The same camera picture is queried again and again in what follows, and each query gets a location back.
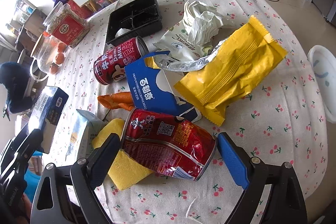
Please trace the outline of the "blue rectangular box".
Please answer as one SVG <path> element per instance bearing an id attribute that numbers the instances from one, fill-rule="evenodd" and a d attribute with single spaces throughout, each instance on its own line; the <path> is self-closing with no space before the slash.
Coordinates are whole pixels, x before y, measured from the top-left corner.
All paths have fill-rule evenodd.
<path id="1" fill-rule="evenodd" d="M 37 129 L 42 132 L 38 151 L 50 152 L 56 127 L 68 97 L 66 92 L 55 86 L 45 86 L 38 97 L 28 122 L 29 133 Z"/>

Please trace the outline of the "blue carton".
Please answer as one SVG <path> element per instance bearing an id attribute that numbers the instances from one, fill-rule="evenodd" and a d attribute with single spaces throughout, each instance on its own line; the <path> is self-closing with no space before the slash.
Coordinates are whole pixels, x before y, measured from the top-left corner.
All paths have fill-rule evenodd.
<path id="1" fill-rule="evenodd" d="M 149 53 L 125 67 L 126 79 L 135 107 L 156 113 L 179 116 L 191 122 L 202 118 L 201 112 L 175 90 L 184 75 L 167 71 L 150 62 L 168 51 Z"/>

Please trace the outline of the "red label nut jar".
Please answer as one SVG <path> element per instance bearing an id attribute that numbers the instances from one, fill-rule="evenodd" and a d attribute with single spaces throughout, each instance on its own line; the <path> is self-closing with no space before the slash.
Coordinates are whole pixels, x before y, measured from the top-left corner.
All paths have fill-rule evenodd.
<path id="1" fill-rule="evenodd" d="M 86 19 L 72 11 L 68 3 L 60 1 L 48 14 L 43 25 L 49 35 L 71 48 L 76 47 L 90 30 L 90 24 Z"/>

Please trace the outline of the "glass jar wooden lid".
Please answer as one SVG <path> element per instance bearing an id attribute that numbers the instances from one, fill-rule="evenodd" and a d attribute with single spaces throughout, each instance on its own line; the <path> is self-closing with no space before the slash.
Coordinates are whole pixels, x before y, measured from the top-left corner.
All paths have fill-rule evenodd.
<path id="1" fill-rule="evenodd" d="M 55 63 L 55 56 L 58 54 L 58 43 L 61 42 L 59 39 L 55 38 L 52 35 L 44 32 L 42 33 L 37 42 L 35 43 L 33 50 L 31 51 L 31 57 L 33 58 L 33 62 L 30 65 L 30 76 L 36 82 L 43 82 L 46 80 L 51 74 L 49 73 L 49 68 L 52 63 Z M 70 47 L 67 46 L 65 50 L 64 56 L 65 60 L 70 52 Z M 37 63 L 38 69 L 45 74 L 45 77 L 41 78 L 40 76 L 36 76 L 33 72 L 34 63 Z"/>

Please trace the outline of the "crushed red drink can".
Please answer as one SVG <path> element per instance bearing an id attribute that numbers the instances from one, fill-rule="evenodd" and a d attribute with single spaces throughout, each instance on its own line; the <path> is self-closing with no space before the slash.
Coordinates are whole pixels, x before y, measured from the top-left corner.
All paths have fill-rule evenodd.
<path id="1" fill-rule="evenodd" d="M 121 135 L 121 150 L 164 176 L 198 181 L 209 166 L 217 139 L 185 118 L 135 108 Z"/>

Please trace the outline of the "black plastic tray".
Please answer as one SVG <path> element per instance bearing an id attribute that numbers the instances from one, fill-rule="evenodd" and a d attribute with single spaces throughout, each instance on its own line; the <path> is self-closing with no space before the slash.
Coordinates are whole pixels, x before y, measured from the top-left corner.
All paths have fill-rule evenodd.
<path id="1" fill-rule="evenodd" d="M 133 0 L 110 14 L 105 43 L 116 47 L 131 38 L 144 38 L 161 29 L 158 1 Z"/>

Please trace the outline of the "cherry print tablecloth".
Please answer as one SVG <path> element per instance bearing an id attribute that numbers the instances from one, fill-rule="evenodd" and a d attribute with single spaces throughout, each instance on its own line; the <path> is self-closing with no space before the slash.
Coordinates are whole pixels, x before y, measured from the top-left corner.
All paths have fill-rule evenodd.
<path id="1" fill-rule="evenodd" d="M 61 71 L 49 77 L 48 85 L 61 88 L 69 98 L 50 152 L 43 155 L 45 164 L 65 166 L 75 162 L 77 150 L 71 147 L 71 134 L 79 109 L 99 118 L 127 118 L 127 111 L 108 111 L 97 101 L 99 95 L 127 91 L 126 80 L 101 85 L 95 79 L 93 64 L 108 49 L 105 40 L 110 14 L 131 1 L 118 0 L 92 16 L 90 32 L 70 51 Z M 287 51 L 284 60 L 258 87 L 228 106 L 222 126 L 206 118 L 198 125 L 212 135 L 228 133 L 248 155 L 258 156 L 267 164 L 290 162 L 304 197 L 309 197 L 327 168 L 325 112 L 313 68 L 279 11 L 266 0 L 157 1 L 164 30 L 182 19 L 185 2 L 200 1 L 215 7 L 233 28 L 256 16 Z M 96 189 L 114 223 L 224 223 L 241 193 L 218 153 L 198 181 L 151 174 L 126 190 L 109 178 Z"/>

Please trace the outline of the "orange peel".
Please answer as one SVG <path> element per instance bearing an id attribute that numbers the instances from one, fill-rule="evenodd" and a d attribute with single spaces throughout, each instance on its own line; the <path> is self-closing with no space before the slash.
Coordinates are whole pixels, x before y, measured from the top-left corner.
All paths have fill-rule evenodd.
<path id="1" fill-rule="evenodd" d="M 131 92 L 119 92 L 98 96 L 97 100 L 102 106 L 108 109 L 124 109 L 131 111 L 134 108 Z"/>

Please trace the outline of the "white trash bin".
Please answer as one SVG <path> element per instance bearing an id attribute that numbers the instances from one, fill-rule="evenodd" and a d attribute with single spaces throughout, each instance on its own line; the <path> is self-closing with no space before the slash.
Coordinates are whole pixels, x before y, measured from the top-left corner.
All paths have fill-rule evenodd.
<path id="1" fill-rule="evenodd" d="M 335 124 L 336 59 L 324 46 L 313 46 L 307 56 L 317 80 L 327 121 Z"/>

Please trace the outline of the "white paper bag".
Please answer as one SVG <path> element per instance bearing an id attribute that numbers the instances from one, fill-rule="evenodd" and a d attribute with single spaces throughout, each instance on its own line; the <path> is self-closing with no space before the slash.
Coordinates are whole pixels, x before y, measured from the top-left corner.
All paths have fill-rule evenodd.
<path id="1" fill-rule="evenodd" d="M 154 46 L 170 51 L 171 57 L 178 61 L 196 61 L 207 55 L 213 47 L 212 38 L 229 22 L 213 6 L 187 1 L 182 20 L 169 28 Z"/>

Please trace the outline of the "red milk drink can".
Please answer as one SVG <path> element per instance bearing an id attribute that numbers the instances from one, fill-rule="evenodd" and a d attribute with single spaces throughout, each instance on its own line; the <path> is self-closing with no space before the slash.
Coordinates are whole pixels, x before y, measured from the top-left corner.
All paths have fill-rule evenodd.
<path id="1" fill-rule="evenodd" d="M 125 78 L 125 67 L 144 55 L 149 50 L 140 36 L 131 38 L 97 58 L 93 64 L 96 80 L 102 85 L 109 85 Z"/>

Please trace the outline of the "yellow snack wrapper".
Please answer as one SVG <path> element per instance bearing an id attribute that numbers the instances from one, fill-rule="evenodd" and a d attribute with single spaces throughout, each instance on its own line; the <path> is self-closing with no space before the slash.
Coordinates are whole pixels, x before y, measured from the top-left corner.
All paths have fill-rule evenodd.
<path id="1" fill-rule="evenodd" d="M 221 126 L 229 104 L 259 85 L 286 56 L 286 50 L 254 15 L 199 71 L 187 73 L 174 88 L 202 116 Z"/>

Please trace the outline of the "yellow sponge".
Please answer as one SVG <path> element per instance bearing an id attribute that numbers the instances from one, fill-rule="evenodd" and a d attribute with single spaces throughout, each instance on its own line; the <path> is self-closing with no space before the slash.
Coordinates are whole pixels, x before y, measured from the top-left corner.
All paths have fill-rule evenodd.
<path id="1" fill-rule="evenodd" d="M 121 118 L 111 120 L 92 140 L 92 147 L 100 147 L 111 133 L 116 133 L 121 138 L 124 124 L 125 121 Z M 124 151 L 119 151 L 108 171 L 108 176 L 118 190 L 126 190 L 152 173 L 152 170 L 138 164 Z"/>

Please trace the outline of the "light blue tissue box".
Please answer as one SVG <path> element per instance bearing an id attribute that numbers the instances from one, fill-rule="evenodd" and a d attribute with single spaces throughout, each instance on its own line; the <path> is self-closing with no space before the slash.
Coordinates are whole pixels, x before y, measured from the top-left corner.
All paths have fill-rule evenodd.
<path id="1" fill-rule="evenodd" d="M 68 146 L 65 161 L 73 164 L 80 158 L 88 158 L 93 151 L 92 140 L 106 125 L 104 121 L 96 117 L 88 110 L 76 110 L 76 122 L 71 131 L 70 144 Z"/>

